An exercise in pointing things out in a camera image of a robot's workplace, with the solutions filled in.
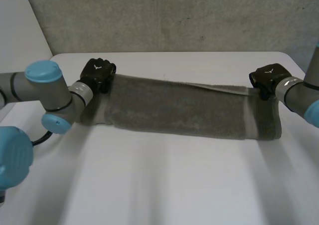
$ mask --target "gray towel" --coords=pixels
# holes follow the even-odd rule
[[[107,94],[97,94],[80,122],[118,128],[223,139],[272,140],[281,136],[276,98],[258,90],[114,75]]]

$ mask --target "white wall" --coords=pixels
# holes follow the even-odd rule
[[[0,73],[23,71],[52,53],[28,0],[0,0]],[[0,121],[11,109],[0,111]]]

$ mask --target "black cable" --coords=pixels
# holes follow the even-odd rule
[[[52,132],[50,131],[46,132],[45,135],[43,135],[41,138],[39,138],[36,141],[33,141],[32,145],[35,146],[35,145],[43,143],[44,141],[48,140],[51,137],[51,135],[52,135]]]

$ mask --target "silver band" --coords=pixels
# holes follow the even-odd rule
[[[5,106],[5,100],[2,94],[0,93],[0,109],[2,109]]]
[[[293,85],[302,82],[301,79],[296,77],[288,77],[286,79],[283,79],[279,82],[279,84],[276,87],[276,97],[285,104],[285,94],[289,88],[291,88]]]
[[[93,92],[90,89],[90,87],[79,81],[72,84],[69,87],[69,91],[72,91],[80,95],[84,99],[86,105],[88,105],[91,99],[93,98]]]

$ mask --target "table surface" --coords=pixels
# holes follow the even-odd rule
[[[90,58],[145,78],[249,86],[248,74],[280,63],[279,52],[60,54],[70,85]],[[8,190],[0,224],[318,224],[319,130],[280,104],[276,141],[223,140],[73,125],[34,149],[21,185]],[[16,104],[0,125],[45,132],[39,102]]]

